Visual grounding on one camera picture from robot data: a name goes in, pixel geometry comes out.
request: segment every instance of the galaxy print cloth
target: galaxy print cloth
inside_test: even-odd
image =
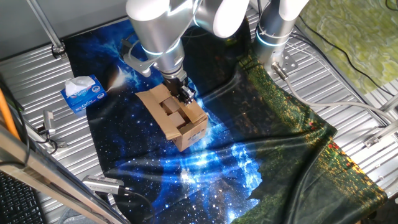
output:
[[[221,49],[201,50],[183,39],[192,48],[185,52],[184,68],[209,120],[206,136],[179,152],[135,95],[162,83],[161,74],[152,68],[152,75],[145,78],[120,57],[121,39],[132,32],[130,22],[122,21],[65,40],[73,74],[94,74],[108,90],[106,99],[86,109],[104,175],[123,180],[126,187],[147,197],[155,208],[156,223],[231,223],[259,202],[249,196],[262,182],[256,147],[246,144],[247,135],[242,135],[253,130],[244,121],[236,127],[244,120],[248,104],[244,102],[256,97],[246,90],[237,95],[241,86],[250,85],[234,74],[234,62],[225,58],[230,54],[233,61],[239,47],[228,49],[224,40],[210,34],[203,44],[219,41]],[[129,39],[136,40],[135,35]],[[140,45],[132,52],[145,59]],[[203,54],[209,61],[198,61],[194,54]],[[209,72],[200,74],[198,67]],[[259,113],[272,113],[261,109]],[[265,121],[260,133],[269,134],[270,125]],[[152,221],[149,207],[140,198],[116,197],[116,203],[132,223]]]

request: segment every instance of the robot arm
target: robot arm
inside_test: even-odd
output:
[[[249,0],[128,0],[127,14],[148,60],[141,62],[131,54],[123,59],[145,77],[151,66],[158,69],[171,94],[189,104],[195,92],[182,66],[181,36],[194,24],[229,37],[241,25],[248,4]]]

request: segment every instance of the metal table surface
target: metal table surface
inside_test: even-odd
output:
[[[250,6],[246,15],[254,38],[259,16]],[[338,74],[310,46],[294,39],[290,39],[289,43],[298,49],[313,52],[313,56],[316,56],[287,45],[287,50],[298,63],[298,70],[290,73],[289,78],[300,96],[319,103],[359,101]],[[86,116],[75,115],[60,94],[65,80],[73,78],[69,61],[54,59],[51,45],[48,45],[0,62],[0,72],[17,100],[25,107],[24,116],[31,124],[38,127],[43,123],[43,110],[54,112],[57,133],[53,139],[66,141],[68,147],[59,149],[53,157],[79,179],[88,174],[102,175]],[[280,78],[275,78],[274,81],[289,91]],[[390,85],[389,91],[398,94],[398,82],[394,81]],[[363,144],[372,134],[381,130],[371,113],[354,106],[313,109],[337,128],[336,143],[389,197],[398,192],[398,184],[393,183],[398,177],[398,144],[392,138],[369,149]],[[398,118],[395,112],[391,116]],[[57,222],[65,206],[43,193],[39,197],[49,223]]]

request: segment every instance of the tissue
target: tissue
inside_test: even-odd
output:
[[[65,93],[67,97],[94,85],[95,81],[91,77],[76,77],[65,81]]]
[[[69,80],[65,83],[65,88],[61,90],[61,95],[70,109],[77,113],[105,98],[106,92],[95,75],[90,75]]]

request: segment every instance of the tissue box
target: tissue box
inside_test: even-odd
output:
[[[63,98],[67,102],[70,109],[72,109],[75,113],[85,109],[87,106],[106,96],[104,88],[101,86],[95,75],[90,75],[90,78],[94,80],[95,84],[75,93],[72,96],[67,97],[65,89],[61,90]]]
[[[190,105],[184,105],[163,84],[136,95],[154,117],[166,139],[172,140],[179,151],[205,136],[208,117],[195,100]]]

